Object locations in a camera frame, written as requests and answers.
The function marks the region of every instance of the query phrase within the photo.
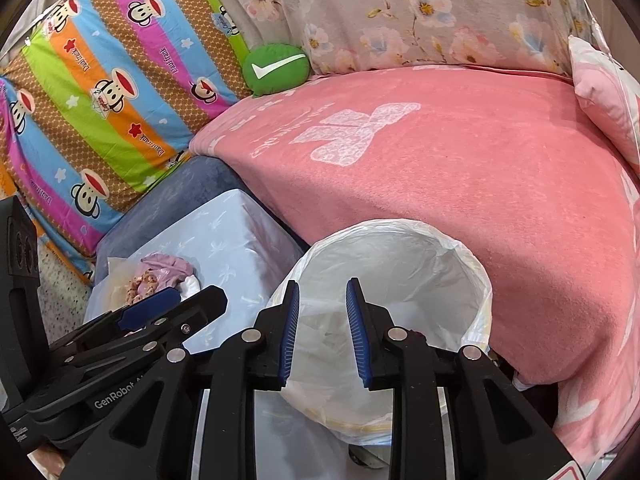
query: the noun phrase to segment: colorful striped pillow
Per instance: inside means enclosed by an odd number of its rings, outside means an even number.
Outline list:
[[[98,241],[249,94],[219,0],[66,0],[0,80],[0,157],[85,276]]]

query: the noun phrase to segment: white checkmark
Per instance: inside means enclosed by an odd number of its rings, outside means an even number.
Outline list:
[[[274,70],[276,70],[277,68],[280,68],[281,66],[285,66],[287,63],[291,63],[292,61],[300,59],[301,57],[305,57],[305,55],[296,54],[295,56],[289,56],[289,57],[286,57],[285,59],[281,59],[280,61],[276,61],[275,63],[268,64],[267,66],[257,66],[251,63],[251,67],[254,69],[255,76],[258,79],[262,79],[268,73],[273,72]]]

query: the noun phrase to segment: pink fleece blanket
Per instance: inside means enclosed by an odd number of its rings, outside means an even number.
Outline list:
[[[373,218],[462,240],[494,285],[492,348],[528,383],[559,381],[556,433],[588,464],[639,418],[637,183],[570,84],[421,68],[247,98],[191,151],[309,243]]]

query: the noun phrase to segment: metal screw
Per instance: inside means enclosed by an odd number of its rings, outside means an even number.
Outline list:
[[[245,330],[244,332],[242,332],[242,341],[245,341],[247,343],[255,343],[261,337],[262,334],[255,328],[250,328],[249,330]]]
[[[478,361],[482,357],[482,350],[477,346],[469,345],[462,349],[462,355],[472,361]]]
[[[404,341],[407,336],[406,330],[404,328],[398,328],[397,326],[390,328],[386,334],[389,336],[389,339],[393,341]]]
[[[174,348],[173,350],[169,350],[166,354],[166,360],[170,363],[179,363],[182,361],[187,352],[185,352],[182,348]]]

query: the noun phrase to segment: floral pillowcase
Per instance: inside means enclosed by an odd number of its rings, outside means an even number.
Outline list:
[[[567,38],[591,41],[581,0],[238,1],[324,74],[444,63],[569,75]]]

